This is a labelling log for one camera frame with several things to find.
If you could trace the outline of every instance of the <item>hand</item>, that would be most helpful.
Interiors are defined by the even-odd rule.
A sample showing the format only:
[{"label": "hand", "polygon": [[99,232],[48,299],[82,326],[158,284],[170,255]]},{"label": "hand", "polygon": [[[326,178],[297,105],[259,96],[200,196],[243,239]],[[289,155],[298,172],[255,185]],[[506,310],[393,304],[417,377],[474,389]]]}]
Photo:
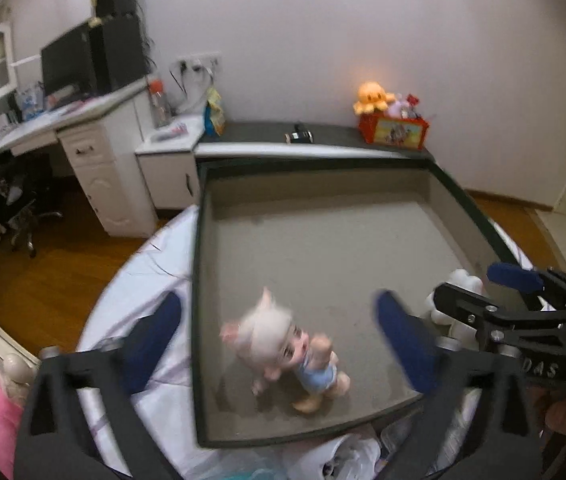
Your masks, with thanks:
[{"label": "hand", "polygon": [[550,391],[533,386],[528,389],[542,426],[566,435],[566,400],[553,402]]}]

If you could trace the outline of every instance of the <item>red object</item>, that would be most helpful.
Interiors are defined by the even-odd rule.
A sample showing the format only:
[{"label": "red object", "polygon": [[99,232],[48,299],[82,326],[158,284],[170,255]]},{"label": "red object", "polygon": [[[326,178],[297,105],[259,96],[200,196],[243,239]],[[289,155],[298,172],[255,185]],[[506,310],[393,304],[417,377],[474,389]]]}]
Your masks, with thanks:
[{"label": "red object", "polygon": [[163,93],[163,81],[160,79],[155,79],[149,85],[150,93],[152,94],[162,94]]},{"label": "red object", "polygon": [[419,104],[421,102],[421,100],[418,97],[416,97],[416,95],[412,95],[412,94],[409,94],[407,96],[406,101],[408,102],[408,104],[410,106],[416,106],[417,104]]},{"label": "red object", "polygon": [[[399,141],[388,139],[388,134],[393,126],[402,127],[405,130],[416,131],[420,129],[419,138],[414,141],[413,137],[409,137]],[[385,117],[383,112],[375,112],[373,114],[362,114],[359,119],[359,131],[363,139],[368,144],[377,143],[387,146],[396,146],[397,148],[413,148],[422,150],[425,143],[425,137],[428,135],[429,123],[425,119],[395,119],[393,117]]]}]

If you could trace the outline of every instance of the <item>cat ear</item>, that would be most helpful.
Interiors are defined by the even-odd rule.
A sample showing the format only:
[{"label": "cat ear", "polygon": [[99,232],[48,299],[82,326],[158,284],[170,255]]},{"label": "cat ear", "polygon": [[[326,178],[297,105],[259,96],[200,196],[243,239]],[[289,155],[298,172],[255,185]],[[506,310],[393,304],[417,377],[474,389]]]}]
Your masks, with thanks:
[{"label": "cat ear", "polygon": [[263,287],[263,294],[261,295],[261,299],[257,304],[256,308],[258,310],[265,309],[265,308],[272,308],[272,293],[269,291],[269,288],[264,286]]}]

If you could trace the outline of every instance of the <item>glass cabinet door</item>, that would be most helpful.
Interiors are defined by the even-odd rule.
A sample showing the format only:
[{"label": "glass cabinet door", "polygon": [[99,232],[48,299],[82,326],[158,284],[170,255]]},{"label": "glass cabinet door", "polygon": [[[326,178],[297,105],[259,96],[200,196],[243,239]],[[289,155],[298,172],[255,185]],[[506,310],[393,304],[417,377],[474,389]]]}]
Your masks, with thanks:
[{"label": "glass cabinet door", "polygon": [[12,40],[10,27],[0,24],[0,98],[16,88],[16,75],[12,67]]}]

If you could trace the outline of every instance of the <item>clothing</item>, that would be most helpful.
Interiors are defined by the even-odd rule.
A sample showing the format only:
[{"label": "clothing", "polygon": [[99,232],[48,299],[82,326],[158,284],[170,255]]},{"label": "clothing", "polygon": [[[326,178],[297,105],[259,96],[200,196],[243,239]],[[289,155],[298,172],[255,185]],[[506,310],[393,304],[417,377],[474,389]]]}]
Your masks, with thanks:
[{"label": "clothing", "polygon": [[308,370],[309,357],[295,369],[298,380],[310,394],[320,394],[336,382],[336,367],[329,363],[326,368]]}]

